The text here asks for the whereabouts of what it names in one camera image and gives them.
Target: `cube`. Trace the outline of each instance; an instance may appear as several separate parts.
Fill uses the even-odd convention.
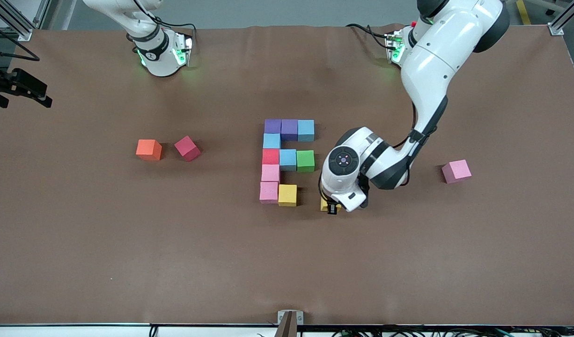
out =
[[[281,148],[281,135],[274,133],[265,133],[263,149],[280,149]]]
[[[297,151],[296,152],[296,160],[297,160],[297,171],[298,172],[313,172],[315,165],[314,165],[314,151],[313,150],[306,150],[306,151]]]
[[[264,121],[264,133],[281,133],[280,119],[266,119]]]
[[[337,211],[341,209],[341,204],[337,204]],[[321,212],[328,212],[328,204],[326,201],[321,197]]]
[[[192,161],[202,154],[189,136],[185,136],[182,140],[175,143],[175,148],[186,161]]]
[[[276,204],[279,202],[278,182],[260,182],[260,202],[263,204]]]
[[[281,139],[297,141],[297,119],[283,119],[281,121]]]
[[[262,165],[261,181],[279,182],[280,172],[278,165]]]
[[[142,160],[160,160],[162,145],[154,139],[140,139],[135,154]]]
[[[472,176],[466,160],[449,162],[441,168],[441,171],[443,171],[447,183],[465,181]]]
[[[297,185],[279,185],[279,205],[297,206]]]
[[[297,141],[314,141],[313,119],[300,119],[297,121]]]
[[[295,149],[281,149],[279,154],[279,166],[281,171],[297,170],[297,154]]]
[[[270,165],[279,164],[279,149],[263,149],[262,150],[262,163]]]

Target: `blue cube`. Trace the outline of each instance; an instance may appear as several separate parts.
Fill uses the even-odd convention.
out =
[[[296,171],[297,159],[295,149],[283,149],[279,152],[279,166],[281,171]]]
[[[314,141],[313,119],[300,119],[297,121],[297,141]]]
[[[281,134],[278,133],[265,133],[263,149],[280,149],[281,148]]]

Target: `pink cube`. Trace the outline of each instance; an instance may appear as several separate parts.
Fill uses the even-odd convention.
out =
[[[279,183],[260,183],[260,202],[263,204],[276,204],[279,202]]]
[[[279,166],[278,165],[262,165],[262,179],[261,181],[279,182]]]
[[[466,160],[452,161],[443,166],[441,171],[443,171],[447,183],[465,181],[472,177],[471,169],[468,168]]]
[[[185,136],[185,138],[175,143],[175,147],[178,153],[187,161],[192,161],[201,154],[189,136]]]

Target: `dark pink cube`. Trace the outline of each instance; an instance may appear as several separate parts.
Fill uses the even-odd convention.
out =
[[[192,161],[201,154],[189,136],[185,136],[185,138],[175,143],[175,147],[186,161]]]

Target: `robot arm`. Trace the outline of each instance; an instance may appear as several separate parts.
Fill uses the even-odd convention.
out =
[[[189,62],[191,37],[163,28],[152,18],[150,10],[162,0],[83,0],[85,4],[107,15],[129,33],[137,46],[141,63],[152,75],[169,76]]]
[[[388,37],[394,47],[388,56],[401,66],[401,80],[418,114],[404,145],[396,150],[366,127],[351,129],[324,162],[321,193],[349,212],[368,205],[368,180],[381,190],[407,181],[445,111],[452,77],[473,51],[491,47],[509,26],[500,0],[418,0],[418,9],[415,27]]]

